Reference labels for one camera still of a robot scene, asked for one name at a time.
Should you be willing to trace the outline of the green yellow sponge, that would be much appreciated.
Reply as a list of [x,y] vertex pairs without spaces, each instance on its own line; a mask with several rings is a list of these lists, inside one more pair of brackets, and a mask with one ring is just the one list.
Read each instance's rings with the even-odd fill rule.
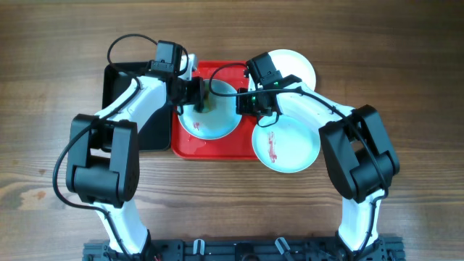
[[210,85],[203,81],[200,85],[200,102],[195,106],[198,113],[208,113],[213,110],[213,101],[210,96]]

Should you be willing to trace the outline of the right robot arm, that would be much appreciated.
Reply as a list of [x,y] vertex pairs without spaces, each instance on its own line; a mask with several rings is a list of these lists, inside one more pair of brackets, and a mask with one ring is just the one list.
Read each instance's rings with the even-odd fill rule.
[[253,115],[252,147],[269,168],[294,173],[322,153],[333,187],[342,197],[337,236],[351,258],[371,252],[378,239],[378,208],[389,195],[399,158],[380,114],[315,92],[315,71],[301,54],[279,49],[245,63],[249,87],[237,112]]

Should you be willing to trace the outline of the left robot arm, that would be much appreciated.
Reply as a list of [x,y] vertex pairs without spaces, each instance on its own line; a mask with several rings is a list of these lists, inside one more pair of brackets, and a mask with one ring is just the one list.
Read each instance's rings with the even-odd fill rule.
[[58,177],[67,163],[66,186],[81,202],[72,203],[53,181],[54,192],[66,205],[99,214],[109,235],[110,260],[155,260],[157,250],[149,230],[141,222],[133,196],[140,176],[138,133],[149,118],[164,106],[177,115],[191,105],[204,109],[204,81],[192,76],[196,60],[180,44],[156,42],[157,53],[146,72],[128,72],[129,87],[95,115],[77,115],[71,124],[70,141],[54,167]]

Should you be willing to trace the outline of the light blue plate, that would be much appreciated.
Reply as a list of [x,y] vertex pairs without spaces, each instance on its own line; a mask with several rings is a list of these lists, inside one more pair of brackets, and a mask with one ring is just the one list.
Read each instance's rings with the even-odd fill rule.
[[193,105],[184,105],[183,114],[178,116],[185,131],[196,138],[215,140],[232,133],[239,125],[241,115],[236,113],[236,97],[210,94],[213,110],[198,113]]
[[297,173],[317,159],[320,138],[292,117],[262,117],[252,132],[252,148],[258,160],[271,170]]

